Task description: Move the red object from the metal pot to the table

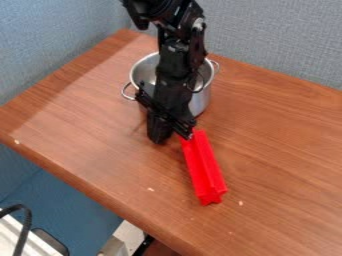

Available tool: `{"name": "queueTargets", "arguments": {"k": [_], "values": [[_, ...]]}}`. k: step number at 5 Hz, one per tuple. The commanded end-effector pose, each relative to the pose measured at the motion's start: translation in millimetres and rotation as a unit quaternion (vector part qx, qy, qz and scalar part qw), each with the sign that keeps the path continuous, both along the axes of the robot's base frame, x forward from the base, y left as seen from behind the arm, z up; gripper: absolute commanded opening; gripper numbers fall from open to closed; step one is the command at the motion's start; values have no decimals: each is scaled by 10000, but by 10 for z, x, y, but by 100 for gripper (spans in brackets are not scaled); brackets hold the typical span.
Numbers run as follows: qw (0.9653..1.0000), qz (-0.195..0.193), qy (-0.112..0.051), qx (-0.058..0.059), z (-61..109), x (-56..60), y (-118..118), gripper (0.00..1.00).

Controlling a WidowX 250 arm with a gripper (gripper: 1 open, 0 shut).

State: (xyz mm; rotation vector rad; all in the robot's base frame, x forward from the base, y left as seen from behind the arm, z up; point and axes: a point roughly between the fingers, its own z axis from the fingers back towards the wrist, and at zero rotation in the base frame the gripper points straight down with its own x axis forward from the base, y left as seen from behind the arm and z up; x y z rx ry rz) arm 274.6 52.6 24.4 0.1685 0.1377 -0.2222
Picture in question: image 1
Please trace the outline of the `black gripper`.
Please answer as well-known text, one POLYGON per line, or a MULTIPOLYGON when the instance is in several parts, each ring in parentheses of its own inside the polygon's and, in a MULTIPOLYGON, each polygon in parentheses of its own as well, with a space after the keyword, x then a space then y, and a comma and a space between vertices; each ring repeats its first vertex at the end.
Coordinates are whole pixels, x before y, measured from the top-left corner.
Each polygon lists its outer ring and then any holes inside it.
POLYGON ((140 82, 135 99, 147 109, 147 136, 155 144, 163 144, 176 132, 186 140, 192 136, 196 125, 190 111, 192 90, 188 78, 156 77, 156 84, 151 86, 140 82))

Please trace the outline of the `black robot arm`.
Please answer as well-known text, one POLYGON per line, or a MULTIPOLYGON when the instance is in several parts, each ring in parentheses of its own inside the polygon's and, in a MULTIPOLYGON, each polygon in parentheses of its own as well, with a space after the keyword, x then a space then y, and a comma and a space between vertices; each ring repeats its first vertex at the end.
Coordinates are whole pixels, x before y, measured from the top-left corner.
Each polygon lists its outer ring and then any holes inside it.
POLYGON ((196 0, 120 0, 140 30, 158 28, 159 63, 151 84, 140 81, 135 100, 147 110, 147 136, 162 144, 176 132, 184 139, 196 125, 190 110, 199 68, 204 63, 206 21, 196 0))

